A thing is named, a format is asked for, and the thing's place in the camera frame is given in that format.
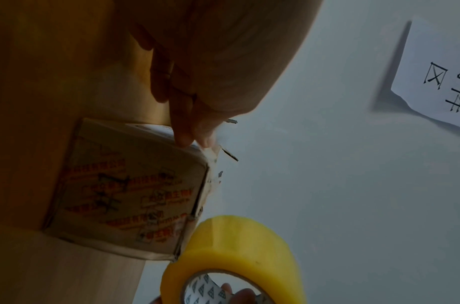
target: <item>paper sign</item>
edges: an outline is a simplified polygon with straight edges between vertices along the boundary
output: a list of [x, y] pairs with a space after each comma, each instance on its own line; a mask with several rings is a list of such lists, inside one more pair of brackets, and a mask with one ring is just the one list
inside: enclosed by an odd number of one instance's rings
[[460, 126], [460, 42], [414, 18], [391, 90], [413, 110]]

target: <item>yellow tape roll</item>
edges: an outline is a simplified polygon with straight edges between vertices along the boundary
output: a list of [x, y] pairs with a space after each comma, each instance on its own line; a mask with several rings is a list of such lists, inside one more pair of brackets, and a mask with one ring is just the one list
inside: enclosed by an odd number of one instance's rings
[[262, 292], [259, 304], [306, 303], [299, 267], [288, 245], [248, 218], [217, 216], [197, 227], [178, 261], [163, 274], [163, 304], [225, 304], [231, 295], [208, 279], [209, 272], [247, 280]]

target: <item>tape roll cardboard core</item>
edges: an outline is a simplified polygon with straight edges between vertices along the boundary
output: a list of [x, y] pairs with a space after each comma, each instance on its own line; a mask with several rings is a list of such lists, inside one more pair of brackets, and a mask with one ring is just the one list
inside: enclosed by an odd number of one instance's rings
[[225, 292], [208, 273], [242, 278], [262, 292], [257, 304], [304, 304], [298, 264], [288, 245], [251, 219], [217, 216], [201, 223], [185, 251], [163, 274], [164, 304], [226, 304]]

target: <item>wooden table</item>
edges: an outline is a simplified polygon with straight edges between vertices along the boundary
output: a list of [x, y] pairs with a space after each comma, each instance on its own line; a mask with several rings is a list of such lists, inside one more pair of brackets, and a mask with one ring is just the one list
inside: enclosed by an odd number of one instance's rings
[[36, 230], [80, 118], [169, 123], [150, 61], [110, 0], [0, 1], [0, 302], [131, 303], [143, 261]]

